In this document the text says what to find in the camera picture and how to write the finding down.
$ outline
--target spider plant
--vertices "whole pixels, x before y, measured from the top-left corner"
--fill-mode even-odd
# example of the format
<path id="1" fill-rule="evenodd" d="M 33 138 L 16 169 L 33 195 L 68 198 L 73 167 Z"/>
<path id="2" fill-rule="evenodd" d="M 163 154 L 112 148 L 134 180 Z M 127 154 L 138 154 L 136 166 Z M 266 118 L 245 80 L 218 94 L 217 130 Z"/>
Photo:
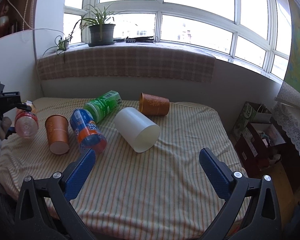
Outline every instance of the spider plant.
<path id="1" fill-rule="evenodd" d="M 93 6 L 91 4 L 88 4 L 88 6 L 92 7 L 92 9 L 88 9 L 88 12 L 90 12 L 93 15 L 93 17 L 83 18 L 80 22 L 80 28 L 83 29 L 85 27 L 99 25 L 100 26 L 100 41 L 101 41 L 103 24 L 106 24 L 111 19 L 114 21 L 114 17 L 112 17 L 111 15 L 117 14 L 114 11 L 108 10 L 110 5 L 108 5 L 107 7 L 103 6 L 103 9 L 101 10 L 98 6 Z"/>
<path id="2" fill-rule="evenodd" d="M 44 54 L 49 50 L 49 49 L 52 49 L 52 48 L 57 48 L 57 55 L 59 56 L 62 52 L 64 52 L 63 54 L 63 62 L 65 63 L 66 62 L 66 50 L 68 49 L 68 45 L 69 43 L 71 42 L 72 40 L 72 36 L 73 36 L 73 33 L 74 33 L 74 29 L 76 28 L 77 24 L 79 23 L 76 22 L 76 24 L 74 25 L 73 27 L 73 30 L 72 32 L 63 39 L 63 37 L 61 35 L 58 35 L 55 39 L 54 39 L 54 43 L 56 44 L 55 46 L 52 46 L 50 48 L 48 48 Z"/>

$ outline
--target barcode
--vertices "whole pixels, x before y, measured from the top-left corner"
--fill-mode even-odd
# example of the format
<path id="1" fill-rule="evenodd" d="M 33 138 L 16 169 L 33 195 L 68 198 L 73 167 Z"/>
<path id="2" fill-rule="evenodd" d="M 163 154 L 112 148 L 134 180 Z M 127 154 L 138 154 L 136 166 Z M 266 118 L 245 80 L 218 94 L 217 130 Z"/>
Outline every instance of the barcode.
<path id="1" fill-rule="evenodd" d="M 77 121 L 79 121 L 81 119 L 81 113 L 80 113 L 80 111 L 75 111 L 74 112 L 74 117 L 77 119 Z"/>
<path id="2" fill-rule="evenodd" d="M 115 92 L 109 92 L 108 94 L 106 94 L 105 96 L 103 96 L 104 99 L 107 99 L 111 96 L 113 96 L 115 94 Z"/>

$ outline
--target bed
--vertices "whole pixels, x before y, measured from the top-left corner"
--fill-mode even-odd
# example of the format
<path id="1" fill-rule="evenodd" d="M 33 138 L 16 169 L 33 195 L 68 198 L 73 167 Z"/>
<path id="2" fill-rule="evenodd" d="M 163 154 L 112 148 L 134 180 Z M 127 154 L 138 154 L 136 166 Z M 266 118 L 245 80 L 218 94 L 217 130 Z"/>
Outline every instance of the bed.
<path id="1" fill-rule="evenodd" d="M 70 150 L 64 155 L 49 151 L 44 123 L 52 114 L 70 118 L 89 99 L 40 98 L 39 131 L 32 140 L 12 135 L 5 140 L 0 159 L 0 184 L 15 200 L 24 177 L 50 177 L 63 171 L 79 156 L 76 137 L 69 126 Z M 150 117 L 161 127 L 151 149 L 138 154 L 114 127 L 116 113 L 124 107 L 138 109 L 137 101 L 123 101 L 98 127 L 108 140 L 103 154 L 78 197 L 71 201 L 93 232 L 120 239 L 190 239 L 200 236 L 223 205 L 203 172 L 199 151 L 209 147 L 232 171 L 246 175 L 227 137 L 218 113 L 194 103 L 170 103 L 165 117 Z M 57 217 L 47 200 L 50 213 Z M 245 201 L 238 214 L 241 220 Z"/>

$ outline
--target fanta can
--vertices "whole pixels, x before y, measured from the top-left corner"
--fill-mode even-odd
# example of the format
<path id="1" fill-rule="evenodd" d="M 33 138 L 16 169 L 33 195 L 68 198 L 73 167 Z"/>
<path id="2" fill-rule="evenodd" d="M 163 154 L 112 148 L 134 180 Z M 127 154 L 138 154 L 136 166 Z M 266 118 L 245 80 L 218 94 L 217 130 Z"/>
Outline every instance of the fanta can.
<path id="1" fill-rule="evenodd" d="M 107 139 L 96 126 L 92 115 L 87 110 L 74 110 L 70 125 L 77 137 L 81 153 L 93 149 L 97 154 L 102 153 L 106 148 Z"/>

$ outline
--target white wall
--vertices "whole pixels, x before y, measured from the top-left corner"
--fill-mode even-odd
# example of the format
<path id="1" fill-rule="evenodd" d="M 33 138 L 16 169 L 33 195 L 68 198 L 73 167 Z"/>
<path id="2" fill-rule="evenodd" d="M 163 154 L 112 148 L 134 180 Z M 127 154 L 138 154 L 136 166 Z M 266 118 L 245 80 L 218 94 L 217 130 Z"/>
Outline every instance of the white wall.
<path id="1" fill-rule="evenodd" d="M 168 98 L 171 102 L 194 102 L 214 108 L 230 131 L 245 101 L 275 104 L 281 85 L 243 67 L 216 60 L 211 84 L 138 77 L 64 78 L 42 82 L 46 97 L 95 98 L 116 90 L 124 100 L 139 100 L 141 92 Z"/>
<path id="2" fill-rule="evenodd" d="M 34 27 L 63 31 L 63 13 L 65 0 L 37 0 Z M 55 46 L 55 38 L 63 36 L 61 32 L 51 30 L 35 31 L 36 57 L 42 57 L 46 49 Z"/>
<path id="3" fill-rule="evenodd" d="M 32 31 L 0 38 L 0 82 L 5 85 L 6 92 L 20 91 L 22 100 L 42 97 L 35 68 Z"/>

